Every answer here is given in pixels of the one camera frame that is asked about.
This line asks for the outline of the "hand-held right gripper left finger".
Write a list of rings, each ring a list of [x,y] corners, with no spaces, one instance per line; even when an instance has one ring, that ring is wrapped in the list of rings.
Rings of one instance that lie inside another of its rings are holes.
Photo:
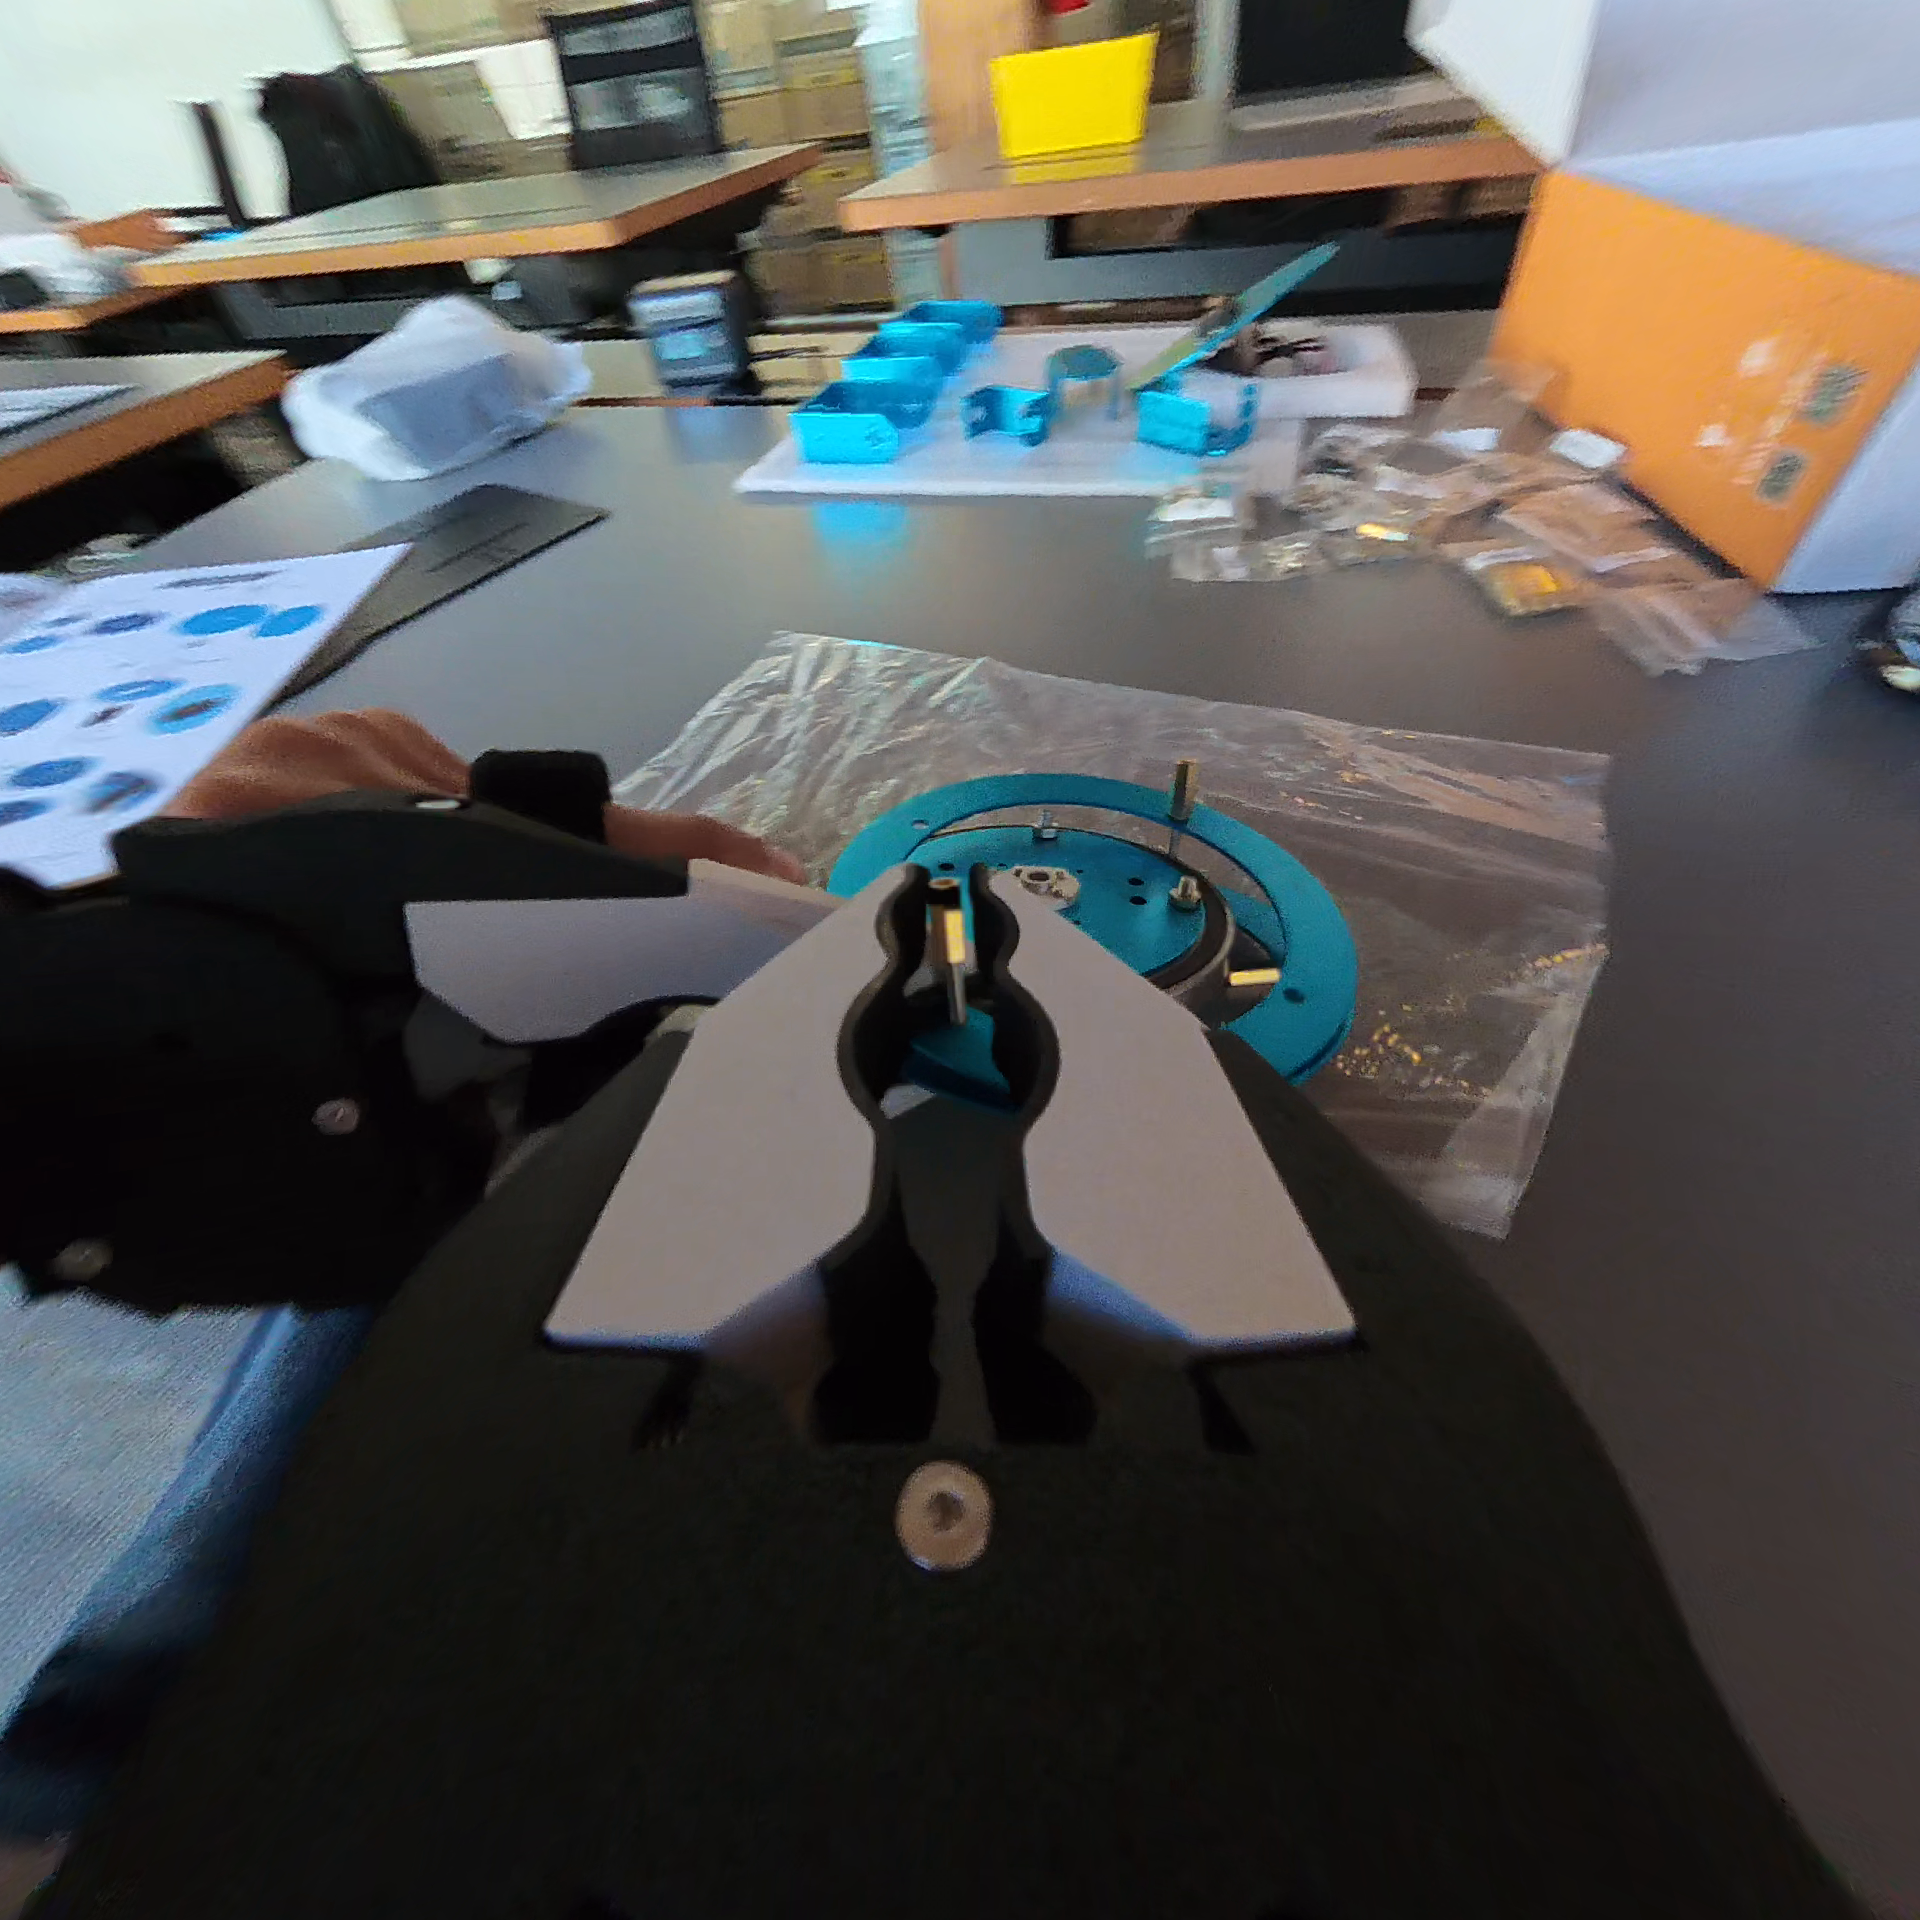
[[[706,1360],[826,1443],[927,1439],[938,1287],[885,1097],[924,1025],[927,875],[902,865],[692,1026],[545,1335]]]

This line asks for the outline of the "black shelf unit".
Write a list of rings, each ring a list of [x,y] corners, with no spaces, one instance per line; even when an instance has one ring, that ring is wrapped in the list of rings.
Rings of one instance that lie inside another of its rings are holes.
[[[698,8],[541,8],[566,109],[573,173],[725,152]]]

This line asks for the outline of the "orange cardboard box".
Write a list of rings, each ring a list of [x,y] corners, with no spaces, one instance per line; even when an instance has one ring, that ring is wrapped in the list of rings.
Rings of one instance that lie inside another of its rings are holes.
[[[1495,357],[1775,593],[1917,557],[1917,6],[1415,6],[1547,170]]]

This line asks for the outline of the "white flat tray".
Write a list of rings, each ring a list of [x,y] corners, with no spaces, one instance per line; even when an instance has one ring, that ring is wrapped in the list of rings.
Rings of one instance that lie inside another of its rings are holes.
[[[1333,345],[1334,371],[1261,378],[1260,422],[1231,454],[1193,458],[1140,443],[1132,403],[1113,416],[1094,382],[1067,389],[1063,418],[1027,448],[1015,437],[964,433],[964,400],[983,387],[1037,392],[1047,359],[1066,345],[1111,351],[1133,373],[1172,344],[1178,328],[1004,330],[947,382],[931,418],[900,437],[893,458],[876,464],[818,464],[805,458],[794,427],[734,483],[739,497],[1158,497],[1193,479],[1222,477],[1282,493],[1299,470],[1305,427],[1326,422],[1389,422],[1411,411],[1418,369],[1389,325],[1289,323]]]

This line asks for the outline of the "wood-edged side table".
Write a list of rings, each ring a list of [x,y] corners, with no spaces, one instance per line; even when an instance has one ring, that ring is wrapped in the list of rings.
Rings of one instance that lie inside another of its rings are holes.
[[[274,403],[293,373],[278,353],[7,357],[4,400],[59,389],[109,394],[59,416],[4,427],[3,507],[47,497]]]

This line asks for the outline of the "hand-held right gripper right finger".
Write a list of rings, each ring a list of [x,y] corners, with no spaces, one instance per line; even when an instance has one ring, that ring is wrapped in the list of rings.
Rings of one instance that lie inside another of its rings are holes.
[[[972,1307],[995,1439],[1084,1445],[1111,1363],[1350,1346],[1357,1315],[1231,1079],[1265,1064],[1009,871],[974,869],[970,902],[1013,1097]]]

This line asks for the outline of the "white wrapped package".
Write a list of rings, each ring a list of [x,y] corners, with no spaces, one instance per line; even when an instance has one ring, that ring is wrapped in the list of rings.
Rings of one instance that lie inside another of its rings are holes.
[[[421,483],[532,439],[590,389],[580,345],[443,295],[343,361],[300,373],[278,403],[308,461]]]

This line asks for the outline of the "clear plastic bag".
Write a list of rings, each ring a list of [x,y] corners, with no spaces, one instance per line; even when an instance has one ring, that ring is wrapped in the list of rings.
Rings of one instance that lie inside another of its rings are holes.
[[[1357,1015],[1313,1097],[1453,1230],[1501,1239],[1606,957],[1609,760],[1060,680],[785,632],[614,785],[815,875],[885,813],[979,778],[1111,778],[1299,857],[1346,918]]]

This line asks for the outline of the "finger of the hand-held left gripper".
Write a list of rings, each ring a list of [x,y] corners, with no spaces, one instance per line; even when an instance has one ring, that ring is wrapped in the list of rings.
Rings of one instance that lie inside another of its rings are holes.
[[[674,897],[425,902],[403,923],[421,990],[531,1048],[644,1001],[721,1001],[834,910],[818,888],[691,861]]]

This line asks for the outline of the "printed instruction sheet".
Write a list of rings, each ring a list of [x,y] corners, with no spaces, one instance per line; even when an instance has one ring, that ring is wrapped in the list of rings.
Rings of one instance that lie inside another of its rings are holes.
[[[61,591],[3,645],[3,869],[113,873],[167,802],[321,658],[409,553],[130,571]]]

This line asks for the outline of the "pile of clear hardware bags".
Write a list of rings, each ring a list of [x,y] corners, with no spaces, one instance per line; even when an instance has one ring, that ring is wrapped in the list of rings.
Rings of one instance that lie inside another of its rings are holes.
[[[1189,586],[1284,586],[1427,561],[1514,627],[1582,618],[1650,680],[1801,657],[1812,632],[1626,483],[1626,451],[1553,427],[1540,376],[1489,365],[1427,415],[1303,434],[1286,481],[1183,483],[1145,551]]]

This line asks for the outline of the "yellow box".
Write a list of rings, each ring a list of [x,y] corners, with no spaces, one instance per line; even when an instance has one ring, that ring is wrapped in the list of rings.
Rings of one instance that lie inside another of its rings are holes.
[[[1111,153],[1145,135],[1161,34],[1084,39],[990,61],[1001,160]]]

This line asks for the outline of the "dark jacket on chair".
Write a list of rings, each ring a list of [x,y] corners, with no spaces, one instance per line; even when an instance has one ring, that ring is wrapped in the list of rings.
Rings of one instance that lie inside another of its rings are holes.
[[[421,135],[357,65],[265,78],[257,115],[278,142],[293,217],[443,182]]]

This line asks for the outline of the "set of blue metal parts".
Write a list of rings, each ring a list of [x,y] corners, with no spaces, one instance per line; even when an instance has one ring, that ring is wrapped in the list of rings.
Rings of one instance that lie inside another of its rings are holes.
[[[1066,415],[1071,387],[1102,389],[1109,415],[1133,411],[1137,443],[1191,461],[1215,461],[1239,451],[1257,433],[1257,385],[1239,385],[1239,411],[1229,425],[1213,422],[1205,400],[1183,394],[1183,376],[1236,344],[1273,309],[1318,274],[1340,254],[1326,243],[1266,274],[1228,302],[1215,302],[1187,336],[1130,371],[1117,354],[1094,344],[1067,344],[1049,354],[1043,385],[1021,389],[985,382],[962,397],[967,441],[1001,434],[1037,448]],[[911,305],[900,318],[876,328],[845,361],[841,376],[818,389],[791,416],[798,454],[811,464],[890,464],[909,434],[924,430],[939,397],[970,357],[985,353],[1001,334],[1004,311],[980,299]]]

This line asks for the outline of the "black flat plate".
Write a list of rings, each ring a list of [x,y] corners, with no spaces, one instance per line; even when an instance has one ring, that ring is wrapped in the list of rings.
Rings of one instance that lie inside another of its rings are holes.
[[[403,546],[404,553],[281,687],[276,703],[308,694],[396,629],[605,520],[605,510],[578,502],[482,486],[374,529],[350,551]]]

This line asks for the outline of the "person's left hand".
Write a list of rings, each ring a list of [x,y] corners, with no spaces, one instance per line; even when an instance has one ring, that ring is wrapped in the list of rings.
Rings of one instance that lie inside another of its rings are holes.
[[[558,825],[626,857],[706,861],[773,881],[805,881],[795,857],[702,815],[612,802],[607,770],[583,753],[486,753],[477,761],[397,711],[267,715],[171,795],[165,816],[244,821],[343,793],[479,800]]]

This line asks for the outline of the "grey desk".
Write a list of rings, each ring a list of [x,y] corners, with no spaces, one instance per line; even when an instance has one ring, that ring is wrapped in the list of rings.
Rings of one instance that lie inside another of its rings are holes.
[[[1915,1917],[1915,705],[1859,598],[1799,657],[1645,680],[1451,567],[1187,586],[1113,499],[818,510],[751,410],[587,408],[486,471],[607,520],[383,638],[298,713],[621,778],[779,634],[1612,755],[1609,958],[1501,1242],[1715,1683],[1878,1914]]]

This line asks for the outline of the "stack of cardboard boxes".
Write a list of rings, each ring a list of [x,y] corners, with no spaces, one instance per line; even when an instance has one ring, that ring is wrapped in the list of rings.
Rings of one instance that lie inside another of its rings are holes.
[[[945,293],[922,231],[849,231],[841,201],[931,159],[919,8],[911,2],[702,2],[722,139],[734,152],[811,144],[743,257],[781,321],[900,309]]]

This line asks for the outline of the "dark box with pale label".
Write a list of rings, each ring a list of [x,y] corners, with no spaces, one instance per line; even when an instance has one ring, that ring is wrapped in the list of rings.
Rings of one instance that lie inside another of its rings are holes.
[[[743,272],[642,279],[626,293],[626,315],[665,397],[710,400],[751,389],[751,293]]]

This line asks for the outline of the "blue round metal turntable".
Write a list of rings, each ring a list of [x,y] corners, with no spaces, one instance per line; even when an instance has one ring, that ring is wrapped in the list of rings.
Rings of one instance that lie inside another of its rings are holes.
[[[1187,827],[1169,793],[1094,775],[990,775],[934,786],[854,832],[828,893],[850,898],[899,863],[934,875],[1018,875],[1076,927],[1212,1030],[1226,1030],[1299,1087],[1340,1051],[1357,1003],[1357,951],[1327,888],[1303,863],[1196,806]],[[1035,845],[1051,809],[1060,837]],[[1183,914],[1169,889],[1183,873],[1207,903]]]

